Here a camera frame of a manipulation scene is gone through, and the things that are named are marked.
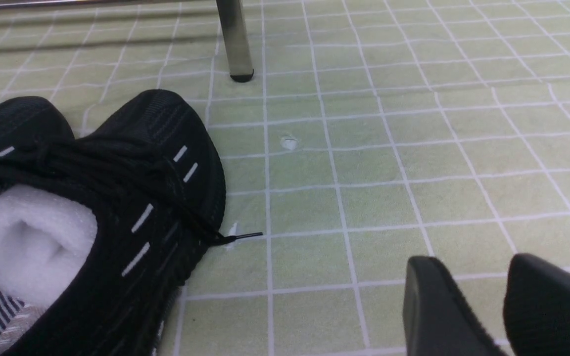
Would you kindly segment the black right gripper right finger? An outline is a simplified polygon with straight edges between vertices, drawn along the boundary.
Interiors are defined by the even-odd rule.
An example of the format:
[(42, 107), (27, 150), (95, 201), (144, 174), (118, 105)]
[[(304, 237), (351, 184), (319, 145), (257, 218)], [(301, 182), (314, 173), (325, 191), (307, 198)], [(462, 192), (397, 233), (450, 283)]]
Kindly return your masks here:
[(570, 273), (530, 253), (514, 255), (503, 315), (517, 356), (570, 356)]

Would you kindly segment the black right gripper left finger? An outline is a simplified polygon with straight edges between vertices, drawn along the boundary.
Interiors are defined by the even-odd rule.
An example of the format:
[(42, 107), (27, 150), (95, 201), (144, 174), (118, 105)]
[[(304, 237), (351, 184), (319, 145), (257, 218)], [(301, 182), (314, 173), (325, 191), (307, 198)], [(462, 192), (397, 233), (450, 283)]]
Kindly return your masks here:
[(435, 257), (407, 261), (403, 329), (408, 356), (504, 356)]

